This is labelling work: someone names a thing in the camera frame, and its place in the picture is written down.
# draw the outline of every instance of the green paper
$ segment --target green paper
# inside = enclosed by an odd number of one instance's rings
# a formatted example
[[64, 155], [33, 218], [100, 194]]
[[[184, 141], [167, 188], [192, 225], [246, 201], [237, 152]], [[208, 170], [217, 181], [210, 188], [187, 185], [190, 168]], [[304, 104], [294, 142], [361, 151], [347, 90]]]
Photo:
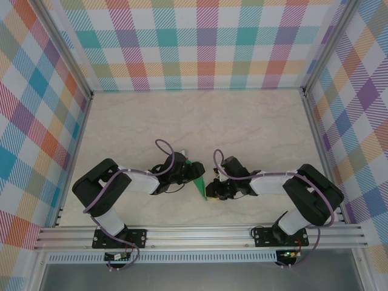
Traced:
[[[186, 160], [186, 164], [191, 164], [191, 163], [192, 162], [190, 162], [188, 159]], [[207, 201], [204, 178], [200, 176], [198, 179], [195, 179], [193, 182], [196, 185], [202, 197]]]

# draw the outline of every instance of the gray floor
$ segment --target gray floor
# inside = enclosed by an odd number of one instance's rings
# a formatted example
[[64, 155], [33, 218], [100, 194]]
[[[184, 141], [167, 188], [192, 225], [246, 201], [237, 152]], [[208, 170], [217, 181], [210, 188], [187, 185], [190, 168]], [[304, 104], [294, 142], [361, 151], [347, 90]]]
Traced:
[[[321, 164], [297, 90], [186, 90], [97, 93], [82, 139], [73, 183], [105, 158], [147, 170], [166, 155], [154, 145], [166, 139], [201, 161], [206, 183], [214, 178], [213, 151], [236, 156], [249, 171], [284, 171]], [[193, 183], [150, 196], [125, 192], [115, 208], [128, 225], [198, 225], [274, 222], [293, 207], [286, 195], [204, 201]], [[70, 191], [61, 226], [91, 226]]]
[[49, 265], [41, 291], [358, 291], [350, 250], [319, 250], [303, 265], [274, 263], [135, 264], [122, 272], [105, 265]]

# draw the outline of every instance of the beige marble surface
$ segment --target beige marble surface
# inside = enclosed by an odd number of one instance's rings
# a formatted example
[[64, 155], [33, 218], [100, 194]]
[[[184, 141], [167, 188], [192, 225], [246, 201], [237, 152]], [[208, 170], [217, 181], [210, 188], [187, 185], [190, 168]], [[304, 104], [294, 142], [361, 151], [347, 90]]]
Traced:
[[[156, 138], [201, 161], [206, 184], [214, 178], [216, 148], [237, 157], [248, 171], [291, 170], [304, 163], [322, 169], [297, 90], [97, 93], [72, 185], [108, 157], [141, 170], [163, 163], [166, 155], [154, 145]], [[205, 201], [193, 183], [158, 196], [125, 192], [115, 204], [128, 225], [274, 222], [292, 207], [285, 195]], [[83, 209], [70, 192], [61, 225], [93, 225]]]

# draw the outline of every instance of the black mounting plate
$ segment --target black mounting plate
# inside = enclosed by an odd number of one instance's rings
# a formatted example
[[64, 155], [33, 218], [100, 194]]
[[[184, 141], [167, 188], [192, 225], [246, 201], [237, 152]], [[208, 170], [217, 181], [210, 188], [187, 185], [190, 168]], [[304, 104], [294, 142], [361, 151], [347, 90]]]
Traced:
[[[126, 241], [136, 244], [139, 249], [146, 247], [147, 230], [146, 229], [128, 229]], [[96, 229], [93, 237], [93, 249], [124, 249], [126, 244], [115, 241], [108, 237], [101, 229]]]
[[280, 244], [272, 235], [271, 227], [255, 227], [251, 234], [255, 238], [255, 247], [299, 247], [301, 241], [302, 247], [309, 245], [309, 238], [307, 237], [306, 229], [299, 229], [293, 236], [290, 236], [285, 244]]

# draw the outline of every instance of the marble floor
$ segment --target marble floor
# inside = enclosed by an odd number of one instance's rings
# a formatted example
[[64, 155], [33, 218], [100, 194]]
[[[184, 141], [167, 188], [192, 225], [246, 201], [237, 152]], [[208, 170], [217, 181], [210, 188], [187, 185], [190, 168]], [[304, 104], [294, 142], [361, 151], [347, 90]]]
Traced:
[[[304, 163], [322, 169], [297, 90], [97, 93], [72, 185], [108, 157], [141, 170], [163, 163], [166, 155], [154, 145], [156, 138], [201, 161], [206, 184], [214, 178], [216, 148], [237, 157], [248, 171], [291, 170]], [[274, 222], [292, 207], [286, 195], [205, 201], [192, 182], [158, 196], [124, 192], [115, 204], [128, 225]], [[61, 226], [93, 225], [83, 209], [70, 191]]]

